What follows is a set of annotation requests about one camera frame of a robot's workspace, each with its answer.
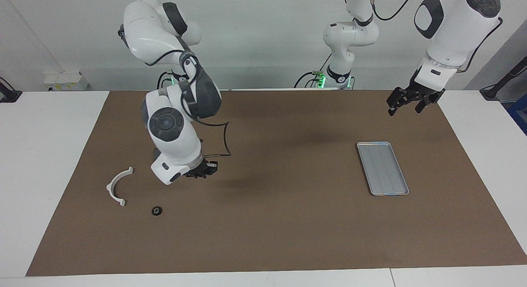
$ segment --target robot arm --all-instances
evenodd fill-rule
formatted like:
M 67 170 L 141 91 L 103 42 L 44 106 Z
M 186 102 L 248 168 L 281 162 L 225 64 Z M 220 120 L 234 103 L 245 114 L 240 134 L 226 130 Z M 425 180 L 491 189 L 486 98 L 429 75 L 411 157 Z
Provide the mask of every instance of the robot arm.
M 119 35 L 132 54 L 147 65 L 179 65 L 189 77 L 149 92 L 143 102 L 143 121 L 160 151 L 151 166 L 154 174 L 164 184 L 182 175 L 212 175 L 217 163 L 205 160 L 191 122 L 215 115 L 222 97 L 185 41 L 199 43 L 198 26 L 185 21 L 172 2 L 137 0 L 126 7 Z
M 396 88 L 386 100 L 393 116 L 399 107 L 419 101 L 416 111 L 437 103 L 444 86 L 458 73 L 484 39 L 501 22 L 499 0 L 424 0 L 414 23 L 430 45 L 406 89 Z
M 327 87 L 346 88 L 354 63 L 351 47 L 372 45 L 379 37 L 370 0 L 347 0 L 346 9 L 353 17 L 351 22 L 333 23 L 324 30 L 324 42 L 331 48 Z

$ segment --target brown mat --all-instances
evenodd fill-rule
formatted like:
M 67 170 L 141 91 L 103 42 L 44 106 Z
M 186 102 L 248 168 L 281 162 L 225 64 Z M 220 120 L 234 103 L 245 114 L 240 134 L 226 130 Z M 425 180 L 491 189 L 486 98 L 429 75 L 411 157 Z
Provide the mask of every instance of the brown mat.
M 388 94 L 224 92 L 209 121 L 232 121 L 234 155 L 167 187 L 150 171 L 145 93 L 112 92 L 27 275 L 527 264 L 440 108 L 390 117 Z M 196 129 L 223 150 L 221 128 Z M 355 144 L 376 140 L 410 195 L 370 195 Z M 105 186 L 129 166 L 121 208 Z

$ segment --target white table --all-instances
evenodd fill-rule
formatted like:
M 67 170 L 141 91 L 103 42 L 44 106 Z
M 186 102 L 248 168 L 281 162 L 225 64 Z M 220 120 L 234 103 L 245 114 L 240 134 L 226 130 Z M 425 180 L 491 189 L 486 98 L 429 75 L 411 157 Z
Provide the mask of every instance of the white table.
M 107 95 L 25 92 L 0 105 L 0 287 L 527 286 L 527 266 L 24 278 Z M 527 137 L 476 91 L 448 91 L 440 107 L 525 251 Z

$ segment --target silver baking tray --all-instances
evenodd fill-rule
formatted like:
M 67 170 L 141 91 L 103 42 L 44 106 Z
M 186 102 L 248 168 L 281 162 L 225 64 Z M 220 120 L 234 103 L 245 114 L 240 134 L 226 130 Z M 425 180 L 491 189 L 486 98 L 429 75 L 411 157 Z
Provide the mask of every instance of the silver baking tray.
M 359 142 L 357 149 L 372 195 L 407 195 L 410 192 L 389 142 Z

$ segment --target white wall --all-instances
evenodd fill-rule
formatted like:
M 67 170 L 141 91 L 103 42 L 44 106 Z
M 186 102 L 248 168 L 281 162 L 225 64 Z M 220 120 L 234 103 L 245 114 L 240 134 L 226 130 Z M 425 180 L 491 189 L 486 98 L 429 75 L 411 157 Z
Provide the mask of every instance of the white wall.
M 36 39 L 56 58 L 37 53 L 0 11 L 0 73 L 23 90 L 41 89 L 42 71 L 60 66 L 80 70 L 94 90 L 148 90 L 166 68 L 147 68 L 117 36 L 124 8 L 134 0 L 9 0 Z M 193 47 L 220 88 L 291 87 L 303 73 L 319 69 L 329 54 L 324 27 L 348 21 L 343 0 L 171 0 L 203 30 Z M 378 12 L 391 15 L 404 0 L 377 0 Z M 527 19 L 526 0 L 502 0 L 505 23 L 476 57 L 471 71 L 455 76 L 449 88 L 462 89 L 506 39 Z M 422 0 L 411 0 L 371 47 L 355 49 L 356 88 L 406 86 L 428 41 L 413 25 Z

